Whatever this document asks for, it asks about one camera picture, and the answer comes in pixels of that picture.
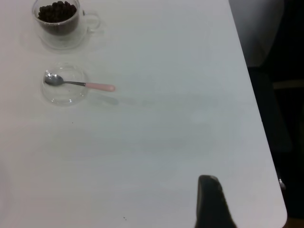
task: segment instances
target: spoon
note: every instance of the spoon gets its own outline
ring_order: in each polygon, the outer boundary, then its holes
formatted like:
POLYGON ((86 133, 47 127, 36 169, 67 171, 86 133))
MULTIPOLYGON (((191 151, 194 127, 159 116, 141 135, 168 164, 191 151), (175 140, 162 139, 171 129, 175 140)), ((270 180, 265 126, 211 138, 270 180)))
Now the spoon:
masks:
POLYGON ((68 82, 64 81, 63 78, 59 75, 52 74, 49 71, 46 71, 44 76, 44 82, 50 86, 59 86, 62 84, 73 84, 77 86, 85 86, 91 89, 99 89, 107 92, 113 92, 115 90, 114 85, 107 85, 107 84, 98 84, 98 83, 85 83, 85 82, 68 82))

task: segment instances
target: glass bowl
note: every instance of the glass bowl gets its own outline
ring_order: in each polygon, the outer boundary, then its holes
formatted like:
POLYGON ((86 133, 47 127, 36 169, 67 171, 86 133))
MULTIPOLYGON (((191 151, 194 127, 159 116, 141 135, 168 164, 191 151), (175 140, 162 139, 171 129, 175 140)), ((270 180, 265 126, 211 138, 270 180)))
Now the glass bowl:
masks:
MULTIPOLYGON (((52 74, 60 75, 65 81, 88 82, 83 70, 72 63, 56 63, 47 69, 52 74)), ((62 84, 58 86, 48 85, 44 82, 45 72, 41 83, 43 96, 51 103, 59 106, 69 106, 81 101, 88 89, 79 85, 62 84)))

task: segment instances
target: pink handle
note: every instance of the pink handle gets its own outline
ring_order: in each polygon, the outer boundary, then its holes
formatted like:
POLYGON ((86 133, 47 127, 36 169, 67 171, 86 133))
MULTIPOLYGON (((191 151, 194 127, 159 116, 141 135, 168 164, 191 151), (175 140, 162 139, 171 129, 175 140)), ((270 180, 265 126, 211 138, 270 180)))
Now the pink handle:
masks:
POLYGON ((107 85, 107 84, 98 84, 98 83, 86 83, 86 87, 91 89, 99 89, 107 92, 113 92, 115 91, 114 85, 107 85))

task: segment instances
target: glass cup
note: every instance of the glass cup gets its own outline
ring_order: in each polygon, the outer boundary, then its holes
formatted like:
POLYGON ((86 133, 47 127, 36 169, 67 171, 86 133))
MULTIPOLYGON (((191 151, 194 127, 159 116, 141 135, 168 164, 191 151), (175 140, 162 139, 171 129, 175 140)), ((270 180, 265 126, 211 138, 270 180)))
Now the glass cup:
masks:
POLYGON ((71 5, 76 7, 76 13, 71 18, 57 23, 40 20, 38 18, 40 7, 52 5, 54 1, 36 0, 32 8, 35 32, 46 45, 54 49, 71 49, 80 44, 87 31, 94 32, 99 28, 101 20, 98 13, 82 10, 78 0, 68 0, 71 5), (86 15, 97 18, 98 23, 96 26, 88 26, 85 19, 86 15))

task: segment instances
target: white surface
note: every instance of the white surface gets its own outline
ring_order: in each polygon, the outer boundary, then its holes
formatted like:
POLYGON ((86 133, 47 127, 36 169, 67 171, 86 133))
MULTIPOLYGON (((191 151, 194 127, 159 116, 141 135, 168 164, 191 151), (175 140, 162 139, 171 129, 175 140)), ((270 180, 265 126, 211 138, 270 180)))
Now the white surface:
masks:
POLYGON ((281 228, 286 210, 228 2, 82 4, 106 33, 70 54, 42 46, 30 1, 0 8, 1 227, 194 227, 198 177, 212 174, 239 228, 281 228), (39 84, 60 60, 117 92, 49 104, 39 84))
POLYGON ((263 63, 275 39, 283 0, 229 0, 247 66, 263 63))

